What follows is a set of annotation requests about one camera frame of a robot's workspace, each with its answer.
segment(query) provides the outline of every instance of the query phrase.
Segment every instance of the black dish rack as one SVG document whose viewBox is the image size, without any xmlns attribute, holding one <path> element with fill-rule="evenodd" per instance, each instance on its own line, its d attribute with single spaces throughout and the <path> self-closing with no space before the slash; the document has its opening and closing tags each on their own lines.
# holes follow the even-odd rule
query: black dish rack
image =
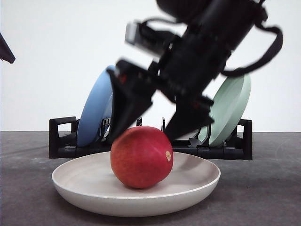
<svg viewBox="0 0 301 226">
<path fill-rule="evenodd" d="M 104 133 L 105 127 L 110 125 L 111 119 L 103 119 L 100 129 L 103 137 L 96 142 L 85 146 L 78 147 L 76 145 L 76 133 L 78 129 L 79 119 L 76 117 L 56 118 L 49 120 L 49 158 L 78 158 L 81 156 L 107 152 L 111 150 L 111 145 L 106 141 Z M 59 136 L 58 126 L 71 123 L 71 131 L 69 134 Z M 137 126 L 142 126 L 142 118 L 138 118 Z M 242 138 L 237 135 L 238 125 L 244 127 Z M 241 119 L 234 128 L 230 136 L 219 147 L 210 147 L 209 138 L 211 134 L 211 125 L 207 129 L 207 136 L 201 145 L 192 146 L 190 139 L 178 139 L 171 142 L 173 151 L 195 155 L 204 159 L 226 159 L 226 160 L 252 160 L 253 154 L 253 136 L 252 136 L 252 120 Z M 161 130 L 165 129 L 165 119 L 162 118 Z M 201 129 L 192 138 L 198 138 Z"/>
</svg>

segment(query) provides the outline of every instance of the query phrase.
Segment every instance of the blue plate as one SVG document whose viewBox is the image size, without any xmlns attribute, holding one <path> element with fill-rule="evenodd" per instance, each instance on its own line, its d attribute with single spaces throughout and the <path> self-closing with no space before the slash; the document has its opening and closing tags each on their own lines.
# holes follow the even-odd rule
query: blue plate
<svg viewBox="0 0 301 226">
<path fill-rule="evenodd" d="M 98 77 L 81 114 L 76 137 L 79 147 L 97 141 L 102 119 L 111 117 L 113 91 L 107 69 L 115 70 L 115 66 L 108 66 Z"/>
</svg>

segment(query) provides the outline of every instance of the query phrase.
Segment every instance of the mint green plate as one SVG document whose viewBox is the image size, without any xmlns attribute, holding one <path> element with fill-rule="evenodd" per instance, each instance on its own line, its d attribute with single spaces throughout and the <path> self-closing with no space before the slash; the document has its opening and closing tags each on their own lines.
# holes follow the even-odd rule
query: mint green plate
<svg viewBox="0 0 301 226">
<path fill-rule="evenodd" d="M 228 77 L 221 85 L 213 100 L 210 116 L 214 119 L 211 125 L 209 146 L 220 146 L 237 126 L 243 115 L 251 92 L 249 75 L 238 78 Z M 198 139 L 203 141 L 207 127 L 203 127 Z"/>
</svg>

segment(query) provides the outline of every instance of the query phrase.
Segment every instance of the gray tabletop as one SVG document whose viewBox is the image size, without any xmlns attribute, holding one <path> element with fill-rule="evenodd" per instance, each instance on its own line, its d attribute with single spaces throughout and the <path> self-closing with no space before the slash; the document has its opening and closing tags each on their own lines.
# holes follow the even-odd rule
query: gray tabletop
<svg viewBox="0 0 301 226">
<path fill-rule="evenodd" d="M 52 171 L 68 159 L 48 158 L 47 132 L 1 132 L 2 226 L 300 226 L 301 133 L 254 133 L 253 161 L 212 160 L 222 175 L 199 204 L 147 218 L 81 210 L 55 190 Z"/>
</svg>

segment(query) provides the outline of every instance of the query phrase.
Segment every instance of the white wall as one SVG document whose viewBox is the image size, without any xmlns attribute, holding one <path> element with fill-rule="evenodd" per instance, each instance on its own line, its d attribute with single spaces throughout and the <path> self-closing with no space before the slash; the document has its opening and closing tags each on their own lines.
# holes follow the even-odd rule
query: white wall
<svg viewBox="0 0 301 226">
<path fill-rule="evenodd" d="M 252 74 L 244 118 L 254 131 L 301 131 L 299 0 L 268 0 L 268 24 L 285 34 L 282 52 Z M 48 130 L 48 120 L 81 115 L 99 73 L 121 56 L 147 67 L 151 56 L 124 43 L 126 23 L 166 16 L 155 0 L 1 0 L 1 33 L 16 56 L 1 63 L 1 130 Z M 176 30 L 182 33 L 185 26 Z M 246 65 L 274 36 L 252 29 L 228 62 Z M 213 97 L 224 77 L 206 89 Z M 143 124 L 160 127 L 175 110 L 160 93 Z"/>
</svg>

